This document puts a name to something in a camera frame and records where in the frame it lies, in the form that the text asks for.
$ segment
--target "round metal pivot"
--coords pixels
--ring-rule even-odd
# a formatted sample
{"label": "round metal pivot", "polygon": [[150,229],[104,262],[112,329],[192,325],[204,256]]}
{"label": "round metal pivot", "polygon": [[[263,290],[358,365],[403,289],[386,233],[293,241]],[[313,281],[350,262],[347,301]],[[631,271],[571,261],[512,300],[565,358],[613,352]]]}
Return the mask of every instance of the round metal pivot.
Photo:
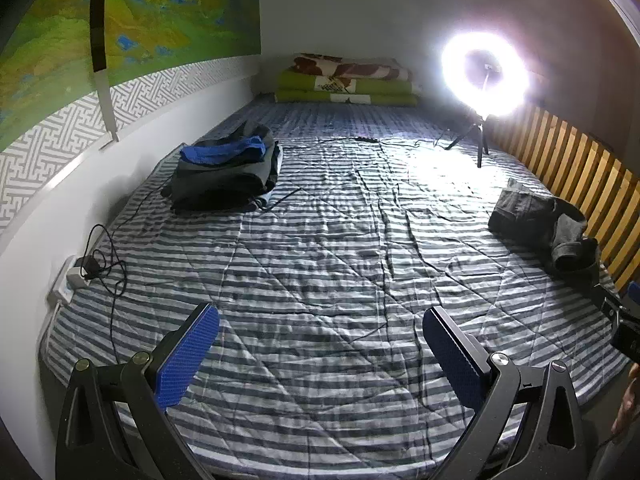
{"label": "round metal pivot", "polygon": [[89,367],[89,359],[80,359],[76,363],[76,370],[84,372]]}
{"label": "round metal pivot", "polygon": [[491,361],[498,366],[506,366],[509,363],[509,358],[505,354],[494,354],[491,356]]}
{"label": "round metal pivot", "polygon": [[149,361],[149,354],[146,352],[138,352],[132,357],[131,360],[133,361],[133,364],[143,365],[144,363]]}
{"label": "round metal pivot", "polygon": [[551,361],[551,366],[556,372],[566,371],[566,365],[562,361]]}

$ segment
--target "mattress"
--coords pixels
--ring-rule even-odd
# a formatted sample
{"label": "mattress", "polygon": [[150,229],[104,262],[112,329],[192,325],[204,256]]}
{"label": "mattress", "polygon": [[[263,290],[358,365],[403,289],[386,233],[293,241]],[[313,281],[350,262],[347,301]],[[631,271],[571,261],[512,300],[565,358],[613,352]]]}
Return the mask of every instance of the mattress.
{"label": "mattress", "polygon": [[[473,416],[422,336],[433,305],[517,364],[564,360],[580,403],[626,364],[588,300],[547,275],[535,254],[487,230],[510,177],[547,192],[542,184],[497,150],[481,169],[474,144],[446,152],[448,134],[437,142],[444,132],[424,113],[257,100],[216,131],[245,119],[270,126],[284,149],[272,204],[297,193],[268,212],[177,216],[156,191],[174,170],[175,150],[114,221],[137,211],[115,235],[129,270],[113,324],[121,360],[153,349],[200,302],[220,310],[215,344],[168,410],[211,472],[428,476]],[[106,283],[120,277],[114,270]],[[602,283],[613,290],[604,270]],[[110,308],[94,280],[57,312],[42,354],[63,383],[80,358],[114,363]],[[126,406],[119,412],[132,430]]]}

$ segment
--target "pile of clothes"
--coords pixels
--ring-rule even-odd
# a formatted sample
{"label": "pile of clothes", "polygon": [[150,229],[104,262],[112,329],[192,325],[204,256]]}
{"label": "pile of clothes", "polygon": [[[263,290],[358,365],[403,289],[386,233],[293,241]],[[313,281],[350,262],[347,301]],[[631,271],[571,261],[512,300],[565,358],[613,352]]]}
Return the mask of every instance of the pile of clothes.
{"label": "pile of clothes", "polygon": [[587,219],[574,205],[543,196],[513,178],[500,194],[489,230],[538,252],[546,270],[577,288],[600,281],[600,248],[584,236]]}
{"label": "pile of clothes", "polygon": [[415,106],[420,87],[395,59],[349,60],[300,54],[280,74],[276,101]]}
{"label": "pile of clothes", "polygon": [[271,130],[245,121],[222,139],[210,133],[183,147],[161,194],[176,211],[255,211],[269,203],[281,167],[282,149]]}

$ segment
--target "wooden slat railing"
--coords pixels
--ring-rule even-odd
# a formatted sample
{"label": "wooden slat railing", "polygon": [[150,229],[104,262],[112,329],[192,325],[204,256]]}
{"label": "wooden slat railing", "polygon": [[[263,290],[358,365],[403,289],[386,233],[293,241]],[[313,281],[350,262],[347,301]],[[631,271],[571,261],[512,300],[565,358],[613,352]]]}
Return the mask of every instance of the wooden slat railing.
{"label": "wooden slat railing", "polygon": [[589,220],[618,290],[640,271],[640,182],[601,143],[533,105],[488,124],[502,150]]}

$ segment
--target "glowing ring lamp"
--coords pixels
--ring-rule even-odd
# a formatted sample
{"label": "glowing ring lamp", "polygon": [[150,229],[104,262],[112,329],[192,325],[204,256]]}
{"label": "glowing ring lamp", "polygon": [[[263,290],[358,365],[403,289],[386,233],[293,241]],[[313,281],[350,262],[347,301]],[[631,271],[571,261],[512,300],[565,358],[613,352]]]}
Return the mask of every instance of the glowing ring lamp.
{"label": "glowing ring lamp", "polygon": [[[486,88],[487,79],[482,88],[473,85],[465,73],[465,58],[474,51],[488,52],[495,57],[501,68],[501,81]],[[458,136],[446,149],[450,150],[473,130],[479,130],[478,168],[482,166],[482,148],[488,154],[489,149],[484,138],[482,125],[489,115],[501,116],[511,113],[523,101],[529,86],[529,77],[524,63],[515,49],[503,38],[488,32],[468,32],[459,34],[449,41],[442,53],[444,79],[454,95],[464,104],[473,108],[482,118],[464,135]]]}

